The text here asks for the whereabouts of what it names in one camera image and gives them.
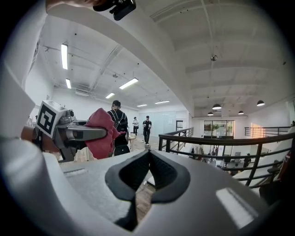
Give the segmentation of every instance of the pink cloth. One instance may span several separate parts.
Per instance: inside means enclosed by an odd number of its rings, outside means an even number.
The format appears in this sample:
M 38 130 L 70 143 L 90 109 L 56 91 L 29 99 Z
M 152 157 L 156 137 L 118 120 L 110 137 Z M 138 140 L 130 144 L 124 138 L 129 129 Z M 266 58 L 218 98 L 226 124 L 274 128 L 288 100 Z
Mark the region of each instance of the pink cloth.
M 109 113 L 104 109 L 99 108 L 94 112 L 86 123 L 89 127 L 102 127 L 107 130 L 107 135 L 101 139 L 85 141 L 87 147 L 96 159 L 107 158 L 109 153 L 113 152 L 112 141 L 120 134 L 125 132 L 118 132 L 114 127 L 114 122 Z

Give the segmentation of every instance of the ceiling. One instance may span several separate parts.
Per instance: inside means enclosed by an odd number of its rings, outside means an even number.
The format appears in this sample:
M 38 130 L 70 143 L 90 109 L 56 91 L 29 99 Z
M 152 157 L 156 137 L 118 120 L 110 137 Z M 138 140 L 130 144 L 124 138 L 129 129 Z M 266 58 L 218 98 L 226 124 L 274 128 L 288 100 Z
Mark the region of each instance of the ceiling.
M 237 116 L 240 110 L 248 115 L 261 109 L 256 106 L 260 99 L 269 106 L 294 93 L 291 57 L 281 35 L 250 0 L 136 2 L 138 8 L 117 22 L 120 30 L 123 28 L 127 33 L 110 37 L 116 41 L 122 38 L 122 45 L 127 45 L 129 35 L 141 40 L 140 50 L 134 49 L 139 48 L 136 41 L 133 47 L 126 47 L 154 67 L 157 75 L 128 50 L 100 34 L 102 28 L 109 33 L 111 29 L 105 29 L 106 26 L 101 26 L 97 32 L 49 16 L 42 32 L 42 45 L 56 86 L 66 88 L 65 79 L 69 78 L 74 88 L 84 90 L 83 93 L 94 99 L 107 100 L 105 97 L 113 92 L 116 95 L 111 100 L 121 100 L 134 108 L 140 104 L 152 108 L 159 100 L 179 104 L 186 94 L 188 100 L 193 101 L 194 117 L 207 116 L 215 103 L 222 106 L 222 112 L 215 113 L 216 116 Z M 66 8 L 55 14 L 65 17 L 63 10 Z M 68 10 L 69 17 L 74 9 Z M 69 45 L 68 70 L 61 66 L 62 43 Z M 143 52 L 155 55 L 156 60 L 151 63 Z M 217 56 L 216 61 L 211 60 L 213 55 Z M 155 64 L 166 69 L 165 75 L 170 75 L 163 77 L 162 71 L 155 70 Z M 139 82 L 119 89 L 133 77 Z
M 61 44 L 68 44 L 68 70 L 62 68 Z M 48 16 L 41 33 L 42 55 L 52 74 L 55 87 L 67 89 L 71 80 L 73 92 L 93 99 L 120 100 L 122 105 L 140 109 L 137 105 L 178 98 L 145 64 L 115 41 L 86 26 Z M 133 77 L 139 81 L 124 90 L 119 87 Z M 114 93 L 110 99 L 105 97 Z
M 255 102 L 274 79 L 290 79 L 284 75 L 287 56 L 280 34 L 251 1 L 136 2 L 171 38 L 184 63 L 195 117 L 206 116 L 215 103 L 230 116 L 247 107 L 253 112 L 257 109 Z M 214 62 L 212 55 L 218 57 Z

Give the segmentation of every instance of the white shirt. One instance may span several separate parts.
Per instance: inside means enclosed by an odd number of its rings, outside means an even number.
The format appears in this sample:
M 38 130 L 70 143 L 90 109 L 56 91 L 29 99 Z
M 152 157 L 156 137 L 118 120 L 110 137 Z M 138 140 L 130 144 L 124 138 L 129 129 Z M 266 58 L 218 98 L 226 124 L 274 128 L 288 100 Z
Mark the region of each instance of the white shirt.
M 138 120 L 137 120 L 137 119 L 135 119 L 135 120 L 133 121 L 133 126 L 135 126 L 135 127 L 138 126 Z
M 1 137 L 20 137 L 35 106 L 23 89 L 46 16 L 40 0 L 18 22 L 0 58 Z

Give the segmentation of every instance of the handrail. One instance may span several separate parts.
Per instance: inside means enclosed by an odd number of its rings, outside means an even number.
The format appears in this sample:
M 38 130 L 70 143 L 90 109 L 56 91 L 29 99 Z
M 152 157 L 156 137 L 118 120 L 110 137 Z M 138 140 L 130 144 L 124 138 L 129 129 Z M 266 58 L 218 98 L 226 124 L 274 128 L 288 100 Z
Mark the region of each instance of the handrail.
M 239 178 L 239 181 L 247 181 L 246 186 L 249 186 L 253 179 L 260 179 L 266 178 L 268 181 L 272 182 L 274 178 L 274 174 L 264 174 L 260 176 L 254 176 L 257 169 L 272 167 L 274 165 L 280 165 L 283 161 L 277 161 L 275 163 L 269 163 L 267 165 L 259 165 L 260 157 L 270 156 L 278 153 L 284 153 L 291 150 L 293 147 L 281 149 L 275 152 L 270 153 L 261 153 L 262 145 L 265 143 L 272 143 L 272 142 L 280 142 L 284 140 L 294 139 L 295 133 L 289 133 L 284 135 L 277 135 L 277 136 L 270 136 L 270 137 L 263 137 L 263 138 L 254 138 L 254 139 L 211 139 L 211 138 L 196 138 L 192 137 L 194 128 L 188 128 L 184 130 L 174 131 L 168 134 L 160 134 L 159 135 L 159 150 L 165 147 L 166 152 L 177 153 L 177 154 L 184 154 L 192 157 L 193 159 L 197 158 L 214 158 L 214 159 L 244 159 L 244 158 L 255 158 L 254 164 L 252 167 L 235 167 L 235 168 L 227 168 L 221 167 L 224 171 L 246 171 L 251 170 L 249 177 L 247 178 Z M 171 143 L 176 142 L 176 144 L 171 148 Z M 247 155 L 247 156 L 225 156 L 224 152 L 222 156 L 213 156 L 213 155 L 206 155 L 206 154 L 195 154 L 189 152 L 182 152 L 179 150 L 179 143 L 192 143 L 192 144 L 200 144 L 200 145 L 218 145 L 218 146 L 247 146 L 247 145 L 258 145 L 257 153 L 255 155 Z M 250 186 L 250 188 L 256 188 L 258 186 L 264 186 L 265 184 L 261 185 L 254 185 Z
M 224 146 L 246 146 L 254 144 L 264 144 L 270 142 L 279 142 L 287 139 L 295 138 L 295 133 L 286 135 L 279 135 L 266 138 L 251 138 L 251 139 L 211 139 L 211 138 L 195 138 L 195 137 L 179 137 L 171 135 L 159 135 L 160 138 L 169 141 L 182 141 L 193 144 L 205 144 L 205 145 L 224 145 Z
M 288 129 L 291 126 L 274 126 L 274 127 L 245 127 L 245 129 Z
M 177 130 L 177 131 L 174 131 L 174 132 L 171 132 L 171 133 L 167 133 L 167 134 L 163 134 L 163 135 L 176 135 L 176 134 L 179 134 L 179 133 L 182 133 L 184 131 L 187 131 L 187 130 L 191 130 L 192 128 L 187 128 L 187 129 L 183 129 L 183 130 Z
M 278 136 L 288 132 L 286 129 L 289 128 L 291 128 L 291 126 L 245 127 L 245 136 L 253 138 Z

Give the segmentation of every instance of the air vent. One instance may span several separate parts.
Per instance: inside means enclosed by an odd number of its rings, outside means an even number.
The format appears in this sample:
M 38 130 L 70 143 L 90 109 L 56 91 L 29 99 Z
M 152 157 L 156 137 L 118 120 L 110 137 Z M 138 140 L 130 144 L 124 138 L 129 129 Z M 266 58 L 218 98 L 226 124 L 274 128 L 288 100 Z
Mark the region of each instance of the air vent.
M 83 89 L 76 89 L 76 94 L 79 96 L 83 96 L 83 97 L 88 97 L 89 96 L 89 92 Z

